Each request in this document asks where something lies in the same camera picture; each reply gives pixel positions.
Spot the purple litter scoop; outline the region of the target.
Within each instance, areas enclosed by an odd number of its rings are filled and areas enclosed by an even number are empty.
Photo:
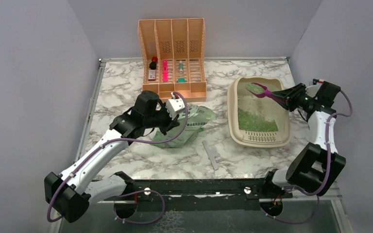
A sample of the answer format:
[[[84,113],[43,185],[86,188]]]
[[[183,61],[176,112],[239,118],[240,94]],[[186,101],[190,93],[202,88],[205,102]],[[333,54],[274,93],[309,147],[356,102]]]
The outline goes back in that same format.
[[[284,100],[274,96],[272,92],[264,85],[259,83],[249,83],[245,86],[251,94],[255,95],[257,98],[270,98],[277,102],[278,104],[286,104]]]

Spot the green litter bag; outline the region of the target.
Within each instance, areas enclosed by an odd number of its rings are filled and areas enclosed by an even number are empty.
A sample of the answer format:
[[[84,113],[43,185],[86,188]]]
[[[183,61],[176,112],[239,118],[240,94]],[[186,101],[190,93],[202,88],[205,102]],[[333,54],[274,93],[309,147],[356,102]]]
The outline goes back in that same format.
[[[192,105],[188,107],[188,119],[187,125],[182,133],[174,140],[161,143],[153,144],[160,148],[181,148],[188,143],[192,142],[197,135],[204,130],[204,126],[211,120],[215,119],[215,112],[205,106]],[[153,141],[163,141],[174,137],[184,125],[185,113],[181,113],[178,118],[180,125],[167,132],[163,135],[160,131],[157,131],[153,137]]]

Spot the beige litter box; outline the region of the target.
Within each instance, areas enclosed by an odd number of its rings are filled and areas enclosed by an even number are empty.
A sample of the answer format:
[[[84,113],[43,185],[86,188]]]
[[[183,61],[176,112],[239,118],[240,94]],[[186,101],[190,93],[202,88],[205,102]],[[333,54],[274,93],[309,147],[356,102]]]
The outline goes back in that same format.
[[[275,101],[258,98],[246,89],[259,83],[270,91],[285,87],[277,78],[239,77],[228,86],[227,115],[229,132],[239,145],[253,148],[277,148],[291,140],[289,112]]]

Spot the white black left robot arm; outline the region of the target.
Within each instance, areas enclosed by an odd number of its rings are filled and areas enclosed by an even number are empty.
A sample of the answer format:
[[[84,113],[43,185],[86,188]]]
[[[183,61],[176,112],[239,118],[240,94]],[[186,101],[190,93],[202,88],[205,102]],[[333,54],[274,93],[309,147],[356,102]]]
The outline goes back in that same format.
[[[132,107],[114,118],[101,139],[78,161],[61,173],[49,173],[44,179],[45,199],[49,204],[47,221],[64,218],[72,223],[89,206],[111,197],[128,199],[133,194],[132,179],[118,172],[105,180],[95,176],[120,152],[134,142],[153,144],[142,140],[146,129],[158,128],[162,134],[178,127],[179,115],[188,117],[187,101],[179,92],[163,102],[153,91],[142,91]]]

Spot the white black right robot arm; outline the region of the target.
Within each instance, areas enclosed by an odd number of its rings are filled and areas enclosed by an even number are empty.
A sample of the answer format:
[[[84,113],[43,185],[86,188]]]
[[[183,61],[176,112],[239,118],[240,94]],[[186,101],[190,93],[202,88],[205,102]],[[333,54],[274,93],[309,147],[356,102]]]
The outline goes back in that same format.
[[[288,169],[269,172],[261,184],[261,192],[274,197],[290,187],[303,190],[308,196],[323,196],[346,165],[334,141],[334,126],[339,113],[332,108],[342,90],[327,81],[312,86],[300,83],[281,91],[265,90],[264,95],[288,111],[303,110],[309,128],[309,142]]]

